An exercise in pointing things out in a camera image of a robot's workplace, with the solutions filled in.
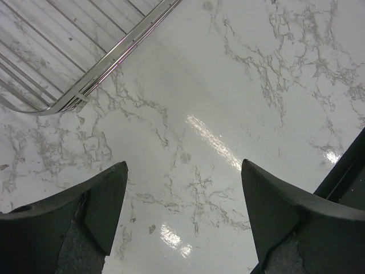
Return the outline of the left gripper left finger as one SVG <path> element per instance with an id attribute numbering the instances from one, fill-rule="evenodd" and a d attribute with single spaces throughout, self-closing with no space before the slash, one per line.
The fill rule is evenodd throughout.
<path id="1" fill-rule="evenodd" d="M 102 273 L 127 187 L 127 164 L 1 214 L 1 273 Z"/>

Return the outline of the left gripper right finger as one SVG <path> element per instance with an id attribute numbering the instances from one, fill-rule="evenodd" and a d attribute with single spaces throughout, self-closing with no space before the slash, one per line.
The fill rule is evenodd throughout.
<path id="1" fill-rule="evenodd" d="M 245 159 L 253 273 L 364 273 L 364 211 L 293 186 Z"/>

